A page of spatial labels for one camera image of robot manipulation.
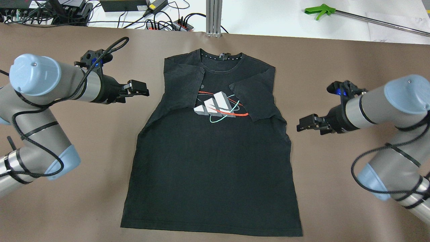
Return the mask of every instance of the black t-shirt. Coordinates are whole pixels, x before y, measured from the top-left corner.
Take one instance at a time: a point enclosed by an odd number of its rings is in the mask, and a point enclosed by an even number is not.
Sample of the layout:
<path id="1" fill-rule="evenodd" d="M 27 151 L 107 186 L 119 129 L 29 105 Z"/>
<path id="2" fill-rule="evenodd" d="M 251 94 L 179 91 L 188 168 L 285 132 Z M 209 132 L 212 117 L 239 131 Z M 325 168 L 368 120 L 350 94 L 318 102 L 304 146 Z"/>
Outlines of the black t-shirt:
<path id="1" fill-rule="evenodd" d="M 202 49 L 165 59 L 138 136 L 121 227 L 302 236 L 275 68 Z"/>

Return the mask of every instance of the t-shirt hem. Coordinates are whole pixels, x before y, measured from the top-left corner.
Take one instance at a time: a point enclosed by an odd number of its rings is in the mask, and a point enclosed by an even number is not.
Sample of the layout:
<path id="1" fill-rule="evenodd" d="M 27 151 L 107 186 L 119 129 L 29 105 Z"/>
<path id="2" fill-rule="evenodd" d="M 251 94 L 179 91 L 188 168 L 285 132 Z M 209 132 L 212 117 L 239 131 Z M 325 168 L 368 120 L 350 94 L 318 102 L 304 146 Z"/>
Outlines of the t-shirt hem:
<path id="1" fill-rule="evenodd" d="M 146 230 L 171 230 L 206 233 L 228 233 L 246 236 L 302 237 L 302 229 L 250 229 L 225 225 L 176 223 L 147 220 L 122 220 L 122 228 Z"/>

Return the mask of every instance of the folded sleeve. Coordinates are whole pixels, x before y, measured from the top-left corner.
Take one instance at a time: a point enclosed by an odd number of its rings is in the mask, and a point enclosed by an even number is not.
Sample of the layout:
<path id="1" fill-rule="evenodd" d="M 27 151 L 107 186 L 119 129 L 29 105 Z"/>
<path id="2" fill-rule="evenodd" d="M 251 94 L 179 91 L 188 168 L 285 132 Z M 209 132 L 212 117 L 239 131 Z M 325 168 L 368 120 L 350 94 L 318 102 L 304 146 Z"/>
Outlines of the folded sleeve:
<path id="1" fill-rule="evenodd" d="M 201 67 L 164 59 L 164 94 L 142 131 L 172 110 L 193 108 L 203 75 Z"/>
<path id="2" fill-rule="evenodd" d="M 269 66 L 263 73 L 234 82 L 229 86 L 252 121 L 275 117 L 286 123 L 275 105 L 272 93 L 274 78 L 275 68 Z"/>

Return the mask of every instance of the brown table surface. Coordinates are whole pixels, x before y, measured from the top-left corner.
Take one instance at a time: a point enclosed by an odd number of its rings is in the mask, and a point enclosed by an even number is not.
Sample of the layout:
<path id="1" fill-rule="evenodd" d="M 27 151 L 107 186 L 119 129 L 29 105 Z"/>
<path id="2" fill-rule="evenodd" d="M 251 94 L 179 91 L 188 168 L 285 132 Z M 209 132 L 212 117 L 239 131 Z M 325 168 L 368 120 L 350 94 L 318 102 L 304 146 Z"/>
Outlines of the brown table surface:
<path id="1" fill-rule="evenodd" d="M 51 107 L 82 163 L 56 181 L 40 178 L 0 199 L 1 241 L 429 241 L 426 224 L 395 201 L 376 199 L 350 174 L 356 156 L 395 134 L 392 125 L 324 136 L 313 130 L 297 133 L 295 126 L 299 118 L 325 115 L 339 104 L 338 96 L 326 92 L 333 81 L 350 80 L 372 90 L 408 74 L 430 78 L 430 46 L 232 34 L 217 39 L 204 33 L 19 25 L 0 25 L 0 36 L 0 69 L 6 71 L 23 53 L 73 64 L 87 50 L 107 48 L 128 36 L 129 44 L 114 53 L 104 73 L 120 83 L 144 81 L 150 89 L 150 97 L 129 98 L 126 104 L 69 101 Z M 120 228 L 136 137 L 164 90 L 163 59 L 198 48 L 213 54 L 244 52 L 276 67 L 274 95 L 292 140 L 304 237 Z M 0 85 L 7 83 L 6 76 L 0 75 Z M 3 154 L 11 150 L 7 135 L 18 147 L 22 145 L 13 128 L 2 125 Z M 366 161 L 357 166 L 358 171 Z"/>

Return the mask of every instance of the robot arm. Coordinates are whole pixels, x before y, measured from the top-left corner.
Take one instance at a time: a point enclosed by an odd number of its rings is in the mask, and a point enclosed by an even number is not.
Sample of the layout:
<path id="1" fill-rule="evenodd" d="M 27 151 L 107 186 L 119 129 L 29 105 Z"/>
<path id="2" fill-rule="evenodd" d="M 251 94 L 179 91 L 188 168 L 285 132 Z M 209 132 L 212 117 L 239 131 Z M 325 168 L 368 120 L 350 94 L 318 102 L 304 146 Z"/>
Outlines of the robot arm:
<path id="1" fill-rule="evenodd" d="M 430 224 L 429 177 L 418 174 L 418 168 L 430 158 L 430 83 L 421 76 L 410 75 L 370 92 L 349 81 L 334 82 L 327 90 L 340 95 L 341 104 L 325 117 L 312 114 L 300 119 L 297 131 L 346 133 L 393 122 L 399 130 L 397 134 L 384 147 L 359 156 L 351 172 L 361 187 L 379 199 L 391 197 Z M 358 159 L 376 151 L 356 177 L 353 168 Z"/>
<path id="2" fill-rule="evenodd" d="M 0 88 L 0 124 L 12 124 L 24 147 L 0 158 L 0 197 L 38 177 L 57 179 L 79 165 L 78 153 L 49 106 L 69 99 L 125 103 L 126 97 L 149 95 L 145 83 L 118 84 L 103 74 L 103 64 L 112 60 L 113 49 L 89 50 L 75 66 L 32 54 L 15 59 L 10 84 Z"/>

